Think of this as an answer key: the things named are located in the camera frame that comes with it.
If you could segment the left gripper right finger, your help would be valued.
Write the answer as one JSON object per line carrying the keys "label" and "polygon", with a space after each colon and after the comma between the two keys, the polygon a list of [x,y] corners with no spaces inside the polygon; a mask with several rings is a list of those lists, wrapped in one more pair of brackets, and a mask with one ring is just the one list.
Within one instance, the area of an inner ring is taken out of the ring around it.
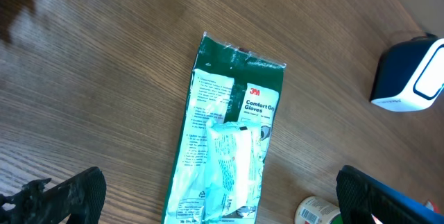
{"label": "left gripper right finger", "polygon": [[336,177],[336,194],[345,224],[443,224],[443,215],[382,184],[353,166]]}

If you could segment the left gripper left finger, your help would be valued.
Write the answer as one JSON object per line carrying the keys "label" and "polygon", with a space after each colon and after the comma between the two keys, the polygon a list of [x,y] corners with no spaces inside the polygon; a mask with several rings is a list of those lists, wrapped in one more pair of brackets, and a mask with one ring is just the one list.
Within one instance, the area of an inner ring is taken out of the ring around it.
{"label": "left gripper left finger", "polygon": [[105,203],[106,181],[99,167],[93,166],[45,190],[51,180],[33,180],[12,196],[1,195],[2,223],[97,224]]}

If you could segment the green white tape roll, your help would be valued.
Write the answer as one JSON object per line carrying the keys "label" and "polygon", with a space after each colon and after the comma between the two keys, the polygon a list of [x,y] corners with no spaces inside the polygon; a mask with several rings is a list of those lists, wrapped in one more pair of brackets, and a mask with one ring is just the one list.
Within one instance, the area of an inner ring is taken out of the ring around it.
{"label": "green white tape roll", "polygon": [[295,224],[343,224],[340,209],[332,203],[317,197],[305,198],[294,217]]}

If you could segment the red white snack packet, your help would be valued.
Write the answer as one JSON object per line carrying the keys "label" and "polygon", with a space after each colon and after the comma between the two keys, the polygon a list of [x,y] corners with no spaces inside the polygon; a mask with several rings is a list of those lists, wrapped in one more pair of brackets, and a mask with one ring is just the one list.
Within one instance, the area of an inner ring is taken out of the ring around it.
{"label": "red white snack packet", "polygon": [[438,214],[440,213],[438,207],[430,200],[428,200],[425,203],[425,206],[426,206],[427,209],[430,209],[430,210],[432,210],[435,213],[438,213]]}

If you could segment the light green wipes packet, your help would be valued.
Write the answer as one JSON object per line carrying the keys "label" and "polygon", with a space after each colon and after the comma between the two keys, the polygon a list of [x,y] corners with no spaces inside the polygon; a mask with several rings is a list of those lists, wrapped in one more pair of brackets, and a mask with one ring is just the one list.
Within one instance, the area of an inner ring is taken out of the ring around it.
{"label": "light green wipes packet", "polygon": [[262,190],[264,151],[259,123],[208,121],[203,221],[254,220]]}

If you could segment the green 3M gloves package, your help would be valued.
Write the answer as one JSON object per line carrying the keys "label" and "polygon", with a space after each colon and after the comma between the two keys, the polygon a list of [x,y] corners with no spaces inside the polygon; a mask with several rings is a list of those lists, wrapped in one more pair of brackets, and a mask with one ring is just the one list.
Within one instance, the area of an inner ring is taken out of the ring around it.
{"label": "green 3M gloves package", "polygon": [[163,223],[256,221],[285,68],[202,36]]}

